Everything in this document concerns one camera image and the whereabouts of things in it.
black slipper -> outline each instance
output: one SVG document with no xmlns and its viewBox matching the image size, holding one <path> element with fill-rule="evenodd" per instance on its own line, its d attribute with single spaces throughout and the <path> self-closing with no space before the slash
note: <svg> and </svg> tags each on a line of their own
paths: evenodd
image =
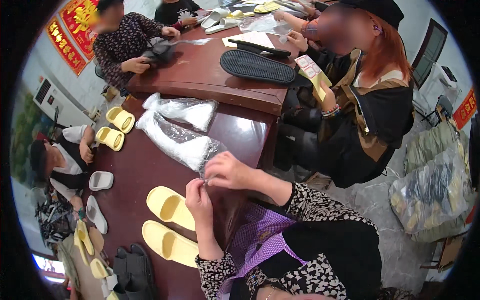
<svg viewBox="0 0 480 300">
<path fill-rule="evenodd" d="M 127 269 L 131 279 L 125 291 L 131 300 L 157 299 L 153 268 L 146 251 L 139 244 L 130 245 Z"/>
<path fill-rule="evenodd" d="M 245 50 L 230 50 L 220 58 L 220 65 L 233 76 L 257 79 L 277 84 L 295 80 L 295 70 L 290 66 Z"/>
<path fill-rule="evenodd" d="M 238 41 L 238 40 L 235 40 L 235 39 L 229 39 L 228 41 L 230 43 L 237 44 L 237 49 L 238 50 L 245 50 L 245 51 L 256 53 L 256 54 L 260 54 L 263 51 L 265 51 L 265 52 L 271 53 L 273 56 L 278 57 L 278 58 L 287 58 L 290 55 L 292 55 L 292 53 L 290 51 L 269 48 L 269 47 L 257 45 L 257 44 L 254 44 L 254 43 L 250 43 L 250 42 Z"/>
<path fill-rule="evenodd" d="M 130 274 L 127 270 L 127 256 L 129 253 L 122 247 L 117 248 L 117 255 L 113 258 L 113 273 L 118 276 L 118 283 L 113 288 L 120 300 L 127 300 L 125 288 L 130 282 Z"/>
</svg>

floor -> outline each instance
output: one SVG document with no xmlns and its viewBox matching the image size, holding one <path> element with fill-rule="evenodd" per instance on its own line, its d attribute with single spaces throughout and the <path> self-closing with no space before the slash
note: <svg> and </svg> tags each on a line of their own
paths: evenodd
<svg viewBox="0 0 480 300">
<path fill-rule="evenodd" d="M 396 287 L 411 290 L 414 294 L 421 291 L 428 270 L 419 267 L 426 264 L 433 257 L 435 245 L 414 242 L 405 234 L 403 227 L 392 212 L 389 203 L 388 189 L 399 177 L 404 177 L 403 162 L 406 155 L 406 144 L 413 136 L 427 130 L 430 125 L 420 122 L 421 116 L 416 115 L 412 130 L 405 136 L 402 148 L 398 149 L 387 167 L 387 176 L 380 176 L 364 184 L 356 184 L 347 189 L 337 188 L 333 183 L 327 188 L 329 195 L 344 203 L 367 218 L 370 218 L 378 227 L 380 233 L 380 254 L 382 256 L 382 281 L 384 287 Z M 273 175 L 284 180 L 294 181 L 302 179 L 307 172 L 297 167 L 294 175 L 278 169 Z M 313 188 L 325 190 L 324 184 L 312 184 Z"/>
</svg>

black vest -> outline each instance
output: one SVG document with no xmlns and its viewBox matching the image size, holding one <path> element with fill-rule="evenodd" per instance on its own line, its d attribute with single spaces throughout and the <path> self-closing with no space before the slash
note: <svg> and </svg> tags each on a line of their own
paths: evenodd
<svg viewBox="0 0 480 300">
<path fill-rule="evenodd" d="M 63 174 L 56 171 L 52 171 L 50 178 L 55 179 L 60 182 L 67 188 L 71 190 L 81 190 L 84 188 L 86 181 L 88 180 L 88 166 L 84 162 L 82 156 L 80 155 L 80 145 L 76 143 L 69 142 L 61 134 L 57 139 L 57 144 L 60 144 L 65 151 L 75 160 L 80 169 L 82 169 L 81 174 L 70 175 Z"/>
</svg>

air conditioner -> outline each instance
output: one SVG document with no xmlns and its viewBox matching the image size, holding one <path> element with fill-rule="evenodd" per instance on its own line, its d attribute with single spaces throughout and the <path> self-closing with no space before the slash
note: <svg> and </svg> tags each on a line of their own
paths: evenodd
<svg viewBox="0 0 480 300">
<path fill-rule="evenodd" d="M 33 100 L 38 107 L 55 121 L 55 111 L 58 108 L 57 124 L 65 127 L 90 125 L 93 122 L 79 110 L 51 81 L 44 77 L 41 86 L 37 89 Z"/>
</svg>

window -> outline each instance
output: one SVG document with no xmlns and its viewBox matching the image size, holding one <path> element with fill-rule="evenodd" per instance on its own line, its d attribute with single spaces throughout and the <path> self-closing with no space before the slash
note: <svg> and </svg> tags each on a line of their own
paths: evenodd
<svg viewBox="0 0 480 300">
<path fill-rule="evenodd" d="M 423 40 L 420 51 L 412 64 L 414 69 L 413 79 L 420 89 L 427 80 L 432 70 L 432 66 L 437 62 L 445 41 L 447 40 L 448 32 L 440 24 L 430 19 L 427 35 Z"/>
</svg>

